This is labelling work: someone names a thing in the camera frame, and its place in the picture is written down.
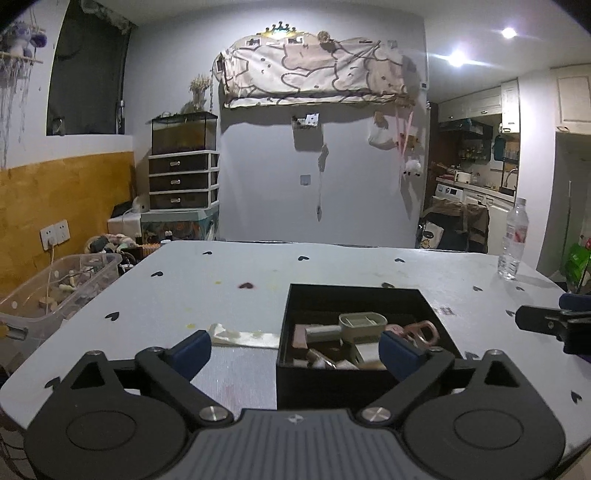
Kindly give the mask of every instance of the plastic water bottle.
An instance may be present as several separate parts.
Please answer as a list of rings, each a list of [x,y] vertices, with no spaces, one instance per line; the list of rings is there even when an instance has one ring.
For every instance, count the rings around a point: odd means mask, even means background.
[[[503,237],[503,253],[499,257],[497,272],[506,280],[512,280],[517,275],[521,263],[525,238],[530,220],[525,211],[525,199],[518,198],[515,207],[507,216],[507,230]]]

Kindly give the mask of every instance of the blue gripper pad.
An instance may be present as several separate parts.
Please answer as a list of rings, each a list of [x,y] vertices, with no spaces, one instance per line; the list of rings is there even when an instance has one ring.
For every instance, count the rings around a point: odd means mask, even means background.
[[[558,306],[563,310],[572,310],[574,312],[591,311],[591,295],[563,293],[558,301]]]
[[[392,332],[382,333],[378,352],[381,362],[399,382],[415,373],[426,361],[424,352]]]
[[[191,381],[205,367],[212,355],[212,340],[205,330],[198,330],[166,350],[166,363]]]

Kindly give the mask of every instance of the wall socket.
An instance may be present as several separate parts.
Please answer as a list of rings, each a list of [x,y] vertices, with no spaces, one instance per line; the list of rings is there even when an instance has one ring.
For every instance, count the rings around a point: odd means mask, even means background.
[[[49,250],[50,244],[60,245],[70,239],[70,229],[67,220],[57,222],[55,225],[46,226],[40,231],[43,250]]]
[[[68,228],[68,221],[62,220],[61,222],[57,222],[54,225],[54,230],[56,233],[56,241],[57,244],[60,245],[66,240],[70,239],[70,229]]]
[[[49,250],[51,248],[50,244],[57,245],[56,231],[53,225],[41,229],[41,243],[43,244],[43,250]]]

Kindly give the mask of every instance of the open black box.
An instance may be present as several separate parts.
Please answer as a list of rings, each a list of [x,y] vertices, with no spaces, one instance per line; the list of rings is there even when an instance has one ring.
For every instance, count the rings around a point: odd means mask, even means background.
[[[429,320],[438,346],[460,352],[418,290],[292,284],[287,298],[277,355],[277,409],[349,408],[356,412],[396,385],[386,370],[324,370],[293,364],[305,349],[292,346],[296,324],[336,325],[341,313],[377,312],[400,326]]]

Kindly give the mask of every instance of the dark window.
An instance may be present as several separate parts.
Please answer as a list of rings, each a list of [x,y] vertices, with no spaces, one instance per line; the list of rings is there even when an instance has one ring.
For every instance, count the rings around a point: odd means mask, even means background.
[[[47,135],[124,133],[117,113],[128,42],[129,33],[70,2],[51,71]]]

